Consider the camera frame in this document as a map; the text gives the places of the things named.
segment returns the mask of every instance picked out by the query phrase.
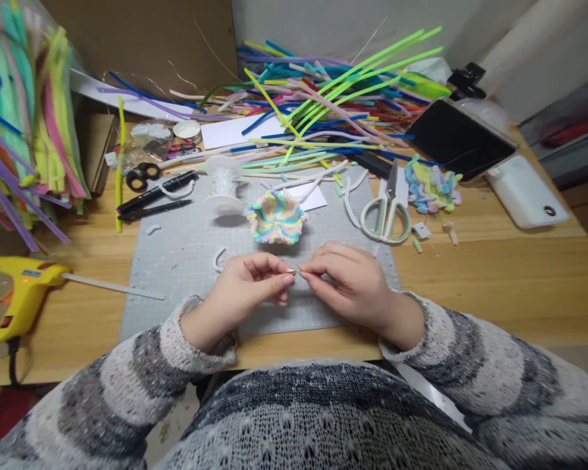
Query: yellow glue gun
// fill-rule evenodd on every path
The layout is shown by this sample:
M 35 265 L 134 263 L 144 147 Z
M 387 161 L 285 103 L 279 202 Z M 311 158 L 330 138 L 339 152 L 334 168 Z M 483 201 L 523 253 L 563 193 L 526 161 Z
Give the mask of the yellow glue gun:
M 13 297 L 0 322 L 0 343 L 31 329 L 48 287 L 65 282 L 72 270 L 60 264 L 24 257 L 0 257 L 0 272 L 13 278 Z

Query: pen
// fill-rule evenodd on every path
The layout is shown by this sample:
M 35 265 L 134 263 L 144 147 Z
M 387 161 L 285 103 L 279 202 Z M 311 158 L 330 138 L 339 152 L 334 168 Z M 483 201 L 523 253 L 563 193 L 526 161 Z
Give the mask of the pen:
M 135 221 L 137 219 L 141 219 L 141 218 L 146 217 L 148 215 L 153 215 L 156 213 L 161 213 L 161 212 L 166 212 L 169 210 L 181 208 L 181 207 L 187 206 L 188 204 L 191 204 L 191 203 L 192 203 L 191 199 L 185 199 L 182 201 L 174 201 L 174 202 L 171 202 L 170 204 L 163 204 L 161 206 L 157 206 L 157 207 L 153 207 L 153 208 L 149 208 L 149 209 L 138 209 L 138 210 L 134 210 L 134 211 L 130 211 L 130 212 L 125 212 L 123 214 L 120 214 L 118 216 L 118 219 L 120 219 L 121 221 Z
M 166 181 L 163 185 L 165 189 L 168 191 L 176 191 L 183 186 L 187 186 L 190 181 L 196 180 L 198 178 L 198 173 L 192 170 L 187 173 L 183 173 L 181 176 L 177 176 L 169 181 Z M 134 211 L 136 209 L 141 209 L 147 204 L 156 201 L 163 197 L 163 191 L 159 186 L 146 191 L 145 193 L 140 194 L 138 197 L 131 199 L 128 202 L 125 202 L 121 206 L 116 208 L 116 211 L 120 214 L 124 214 L 130 211 Z

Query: wooden desk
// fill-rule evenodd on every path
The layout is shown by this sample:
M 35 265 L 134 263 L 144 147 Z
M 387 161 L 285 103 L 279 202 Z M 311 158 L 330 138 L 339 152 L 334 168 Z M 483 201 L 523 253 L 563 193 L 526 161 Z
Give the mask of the wooden desk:
M 539 167 L 526 146 L 522 153 Z M 63 220 L 72 243 L 52 235 L 41 240 L 75 273 L 126 285 L 139 225 L 116 233 L 113 183 L 110 177 L 104 195 L 88 204 L 85 219 L 70 214 Z M 378 182 L 372 184 L 376 192 Z M 125 200 L 130 196 L 127 190 Z M 520 230 L 487 184 L 463 189 L 462 196 L 461 206 L 442 215 L 455 222 L 458 246 L 442 232 L 440 218 L 429 217 L 433 235 L 422 254 L 411 241 L 393 249 L 403 287 L 544 347 L 588 344 L 588 237 L 575 218 Z M 410 213 L 415 223 L 424 220 L 414 208 Z M 118 343 L 123 309 L 124 295 L 108 290 L 67 283 L 49 292 L 32 334 L 22 340 L 19 377 L 62 381 L 107 353 Z M 371 360 L 380 352 L 375 338 L 356 326 L 272 334 L 243 344 L 237 367 L 318 356 Z M 1 359 L 0 384 L 7 382 Z

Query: white spool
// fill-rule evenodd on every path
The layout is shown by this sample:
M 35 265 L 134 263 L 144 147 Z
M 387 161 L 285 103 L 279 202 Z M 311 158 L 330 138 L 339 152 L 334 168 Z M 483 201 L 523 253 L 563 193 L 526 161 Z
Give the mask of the white spool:
M 203 200 L 216 216 L 236 215 L 244 210 L 244 203 L 236 197 L 237 179 L 242 176 L 242 164 L 228 157 L 211 157 L 204 163 L 212 177 L 211 195 Z

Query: striped sweater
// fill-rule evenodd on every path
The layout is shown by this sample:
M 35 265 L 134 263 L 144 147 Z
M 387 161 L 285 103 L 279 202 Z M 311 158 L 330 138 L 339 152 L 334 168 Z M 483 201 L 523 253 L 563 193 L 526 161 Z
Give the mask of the striped sweater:
M 588 468 L 588 375 L 492 324 L 411 294 L 426 331 L 390 364 L 418 370 L 468 433 L 398 373 L 316 360 L 246 371 L 204 400 L 164 469 Z M 145 468 L 145 438 L 186 386 L 235 361 L 188 345 L 179 317 L 136 335 L 57 386 L 0 440 L 0 468 Z

